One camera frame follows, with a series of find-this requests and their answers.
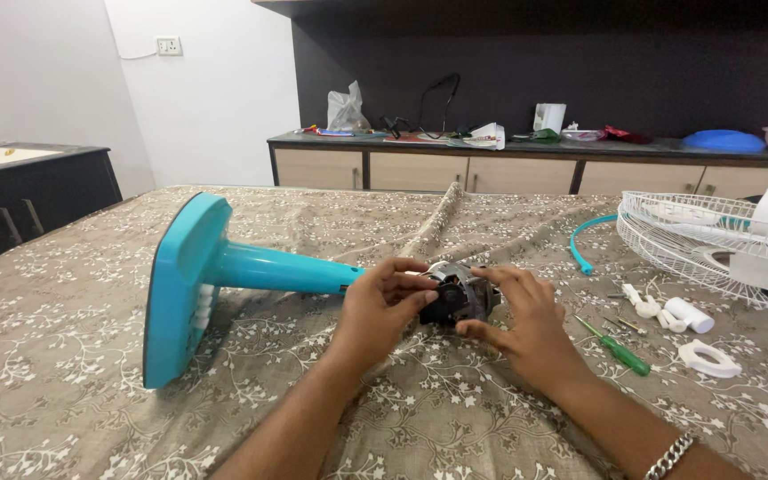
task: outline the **black countertop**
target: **black countertop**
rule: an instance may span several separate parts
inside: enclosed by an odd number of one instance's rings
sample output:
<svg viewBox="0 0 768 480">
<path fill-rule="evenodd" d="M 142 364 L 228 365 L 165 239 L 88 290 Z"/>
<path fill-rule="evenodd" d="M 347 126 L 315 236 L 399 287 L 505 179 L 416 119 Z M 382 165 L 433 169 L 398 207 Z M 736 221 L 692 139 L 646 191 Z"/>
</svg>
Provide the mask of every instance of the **black countertop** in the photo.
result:
<svg viewBox="0 0 768 480">
<path fill-rule="evenodd" d="M 483 150 L 480 148 L 447 147 L 446 144 L 398 144 L 384 142 L 383 136 L 358 135 L 358 136 L 321 136 L 314 133 L 284 133 L 272 136 L 267 140 L 272 146 L 307 146 L 313 148 L 337 147 L 343 148 L 374 148 L 393 150 L 410 148 L 426 149 L 429 152 L 440 154 L 443 150 L 446 155 L 455 156 L 506 156 L 506 153 L 517 152 L 534 154 L 567 154 L 571 156 L 626 156 L 626 157 L 659 157 L 659 158 L 684 158 L 704 160 L 755 160 L 768 161 L 768 148 L 756 154 L 741 154 L 710 150 L 707 148 L 695 148 L 684 145 L 677 138 L 656 138 L 654 143 L 647 145 L 628 144 L 619 140 L 600 140 L 596 142 L 577 142 L 575 140 L 562 139 L 558 144 L 515 143 L 506 141 L 502 150 Z"/>
<path fill-rule="evenodd" d="M 32 144 L 28 142 L 0 142 L 0 148 L 24 148 L 30 150 L 54 150 L 60 153 L 55 153 L 47 156 L 36 156 L 34 158 L 27 158 L 24 160 L 6 161 L 0 163 L 0 169 L 12 168 L 19 165 L 27 165 L 29 163 L 37 163 L 39 161 L 54 160 L 57 158 L 64 158 L 67 156 L 81 155 L 90 152 L 108 152 L 108 147 L 91 147 L 86 145 L 61 145 L 61 144 Z"/>
</svg>

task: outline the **cabinet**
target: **cabinet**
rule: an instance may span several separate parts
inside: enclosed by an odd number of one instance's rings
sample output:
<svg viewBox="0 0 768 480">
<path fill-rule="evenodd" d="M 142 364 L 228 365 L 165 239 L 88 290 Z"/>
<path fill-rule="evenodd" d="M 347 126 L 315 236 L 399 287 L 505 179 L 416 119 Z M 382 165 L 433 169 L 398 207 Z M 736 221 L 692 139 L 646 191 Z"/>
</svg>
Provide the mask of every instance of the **cabinet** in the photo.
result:
<svg viewBox="0 0 768 480">
<path fill-rule="evenodd" d="M 0 254 L 122 200 L 108 154 L 0 168 Z"/>
<path fill-rule="evenodd" d="M 467 190 L 475 193 L 566 195 L 576 160 L 537 160 L 472 156 Z"/>
<path fill-rule="evenodd" d="M 447 191 L 452 182 L 465 185 L 467 161 L 464 156 L 373 152 L 369 154 L 369 187 L 372 190 Z"/>
<path fill-rule="evenodd" d="M 589 161 L 580 183 L 581 195 L 621 195 L 622 191 L 694 193 L 704 173 L 696 165 L 658 165 Z"/>
<path fill-rule="evenodd" d="M 743 198 L 762 195 L 768 188 L 768 168 L 707 167 L 699 195 Z"/>
<path fill-rule="evenodd" d="M 360 152 L 275 148 L 275 164 L 281 186 L 343 190 L 364 186 Z"/>
</svg>

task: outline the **hand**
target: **hand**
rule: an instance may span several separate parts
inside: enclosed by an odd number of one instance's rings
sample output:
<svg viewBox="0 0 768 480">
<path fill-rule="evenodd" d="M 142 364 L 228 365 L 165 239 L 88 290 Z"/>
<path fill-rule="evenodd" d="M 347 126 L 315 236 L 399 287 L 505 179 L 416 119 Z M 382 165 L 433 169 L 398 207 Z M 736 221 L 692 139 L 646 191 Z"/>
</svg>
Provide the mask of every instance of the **hand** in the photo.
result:
<svg viewBox="0 0 768 480">
<path fill-rule="evenodd" d="M 437 280 L 404 273 L 427 270 L 410 258 L 388 258 L 357 278 L 346 291 L 328 354 L 357 366 L 358 375 L 387 358 L 408 322 L 438 297 Z"/>
<path fill-rule="evenodd" d="M 480 320 L 462 320 L 456 332 L 492 344 L 511 362 L 515 373 L 551 398 L 562 385 L 594 376 L 561 328 L 565 308 L 556 303 L 556 288 L 550 282 L 509 266 L 470 271 L 499 285 L 515 324 L 504 332 Z"/>
</svg>

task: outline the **transparent plastic bag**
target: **transparent plastic bag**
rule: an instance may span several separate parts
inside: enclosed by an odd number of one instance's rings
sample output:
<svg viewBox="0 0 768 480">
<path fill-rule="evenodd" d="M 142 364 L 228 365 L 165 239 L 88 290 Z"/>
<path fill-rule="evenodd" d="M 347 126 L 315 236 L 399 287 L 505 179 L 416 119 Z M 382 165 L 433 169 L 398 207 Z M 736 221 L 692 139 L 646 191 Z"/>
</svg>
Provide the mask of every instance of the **transparent plastic bag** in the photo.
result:
<svg viewBox="0 0 768 480">
<path fill-rule="evenodd" d="M 328 93 L 328 130 L 366 133 L 371 126 L 364 114 L 360 112 L 363 104 L 357 80 L 348 85 L 348 94 Z"/>
</svg>

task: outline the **bed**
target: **bed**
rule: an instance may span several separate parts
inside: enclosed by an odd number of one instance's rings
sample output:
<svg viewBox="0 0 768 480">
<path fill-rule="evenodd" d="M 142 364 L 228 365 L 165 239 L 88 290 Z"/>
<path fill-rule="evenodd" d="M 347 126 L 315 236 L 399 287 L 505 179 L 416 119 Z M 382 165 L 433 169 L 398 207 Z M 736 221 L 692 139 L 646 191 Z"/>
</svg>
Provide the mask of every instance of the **bed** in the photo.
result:
<svg viewBox="0 0 768 480">
<path fill-rule="evenodd" d="M 0 256 L 0 478 L 206 476 L 328 345 L 340 298 L 223 289 L 204 342 L 179 380 L 141 385 L 142 330 L 156 243 L 199 191 L 234 207 L 233 240 L 373 265 L 386 256 L 511 263 L 556 283 L 558 299 L 599 326 L 635 319 L 607 298 L 621 280 L 691 299 L 707 334 L 648 323 L 628 346 L 654 365 L 635 376 L 572 321 L 565 328 L 607 382 L 747 472 L 768 478 L 768 312 L 660 273 L 614 226 L 578 236 L 595 274 L 566 248 L 578 224 L 613 213 L 605 196 L 484 196 L 175 186 L 152 191 Z M 505 305 L 492 322 L 506 321 Z M 697 337 L 740 376 L 687 369 Z M 522 385 L 504 359 L 430 325 L 412 326 L 347 409 L 323 478 L 621 477 L 563 412 Z"/>
</svg>

